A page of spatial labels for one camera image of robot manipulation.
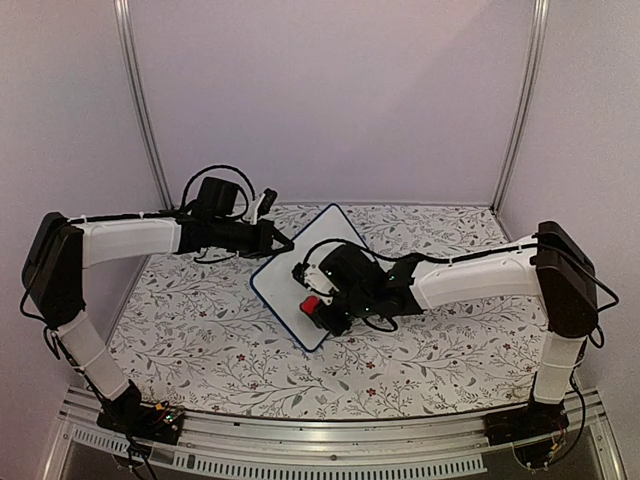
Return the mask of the red whiteboard eraser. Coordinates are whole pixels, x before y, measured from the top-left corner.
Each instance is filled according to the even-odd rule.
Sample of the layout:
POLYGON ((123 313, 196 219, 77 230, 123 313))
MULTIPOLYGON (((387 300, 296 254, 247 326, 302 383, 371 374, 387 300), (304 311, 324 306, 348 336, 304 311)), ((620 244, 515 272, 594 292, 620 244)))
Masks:
POLYGON ((310 295, 300 303, 299 309, 304 314, 311 316, 315 313, 315 311, 321 304, 322 304, 322 301, 319 297, 315 295, 310 295))

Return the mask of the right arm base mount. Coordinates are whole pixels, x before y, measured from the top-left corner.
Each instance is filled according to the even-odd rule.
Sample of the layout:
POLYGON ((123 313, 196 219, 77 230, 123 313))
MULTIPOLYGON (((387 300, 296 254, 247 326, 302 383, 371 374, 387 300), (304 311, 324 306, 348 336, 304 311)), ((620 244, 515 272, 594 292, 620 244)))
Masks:
POLYGON ((569 426, 564 402, 530 400, 525 406, 483 417, 484 435, 492 446, 559 433, 569 426))

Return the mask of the small whiteboard blue frame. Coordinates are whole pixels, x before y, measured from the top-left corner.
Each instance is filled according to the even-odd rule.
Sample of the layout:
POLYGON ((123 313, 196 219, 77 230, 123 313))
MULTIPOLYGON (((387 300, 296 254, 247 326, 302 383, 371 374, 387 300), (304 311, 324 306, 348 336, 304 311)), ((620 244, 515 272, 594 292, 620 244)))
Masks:
POLYGON ((344 210, 331 204, 302 224, 293 236, 292 251, 272 257, 250 278, 254 293, 308 353, 316 351, 329 332, 316 327, 300 310, 300 304, 311 292, 294 279, 292 271, 311 247, 328 238, 346 239, 362 247, 366 245, 344 210))

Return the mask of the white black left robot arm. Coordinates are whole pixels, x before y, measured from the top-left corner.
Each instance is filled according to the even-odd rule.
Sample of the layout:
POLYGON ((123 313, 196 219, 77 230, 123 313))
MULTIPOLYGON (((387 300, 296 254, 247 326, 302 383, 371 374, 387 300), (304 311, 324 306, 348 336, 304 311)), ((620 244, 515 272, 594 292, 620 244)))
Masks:
POLYGON ((133 398, 138 387, 127 378, 104 336, 90 318, 90 278, 102 266, 153 255, 184 255, 214 248, 241 258, 288 253, 293 241, 267 219, 277 194, 257 194, 215 177, 205 178, 194 199, 157 212, 70 218, 54 211, 38 227, 21 280, 24 317, 44 325, 45 342, 93 389, 111 401, 111 419, 128 434, 148 426, 148 412, 133 398))

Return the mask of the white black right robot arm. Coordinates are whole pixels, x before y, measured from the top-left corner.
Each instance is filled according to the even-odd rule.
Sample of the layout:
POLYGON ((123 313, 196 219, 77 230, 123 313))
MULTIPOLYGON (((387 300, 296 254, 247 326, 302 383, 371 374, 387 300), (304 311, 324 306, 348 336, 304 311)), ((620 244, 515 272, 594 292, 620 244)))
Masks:
POLYGON ((532 402, 517 427, 537 436, 556 417, 582 345, 599 325, 595 268, 573 239, 553 221, 497 248, 450 258, 414 252, 387 257, 352 241, 318 242, 295 267, 308 291, 299 310, 334 336, 354 319, 378 317, 393 324, 444 305, 493 299, 536 299, 548 332, 531 388, 532 402))

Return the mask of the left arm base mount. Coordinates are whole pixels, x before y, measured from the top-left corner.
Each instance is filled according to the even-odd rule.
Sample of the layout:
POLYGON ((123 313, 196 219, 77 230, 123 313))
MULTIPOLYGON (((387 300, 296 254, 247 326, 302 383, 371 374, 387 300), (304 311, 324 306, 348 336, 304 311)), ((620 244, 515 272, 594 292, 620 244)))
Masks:
POLYGON ((151 404, 142 400, 138 387, 128 381, 114 400, 102 403, 97 425, 134 438, 177 445, 184 425, 185 409, 168 401, 151 404))

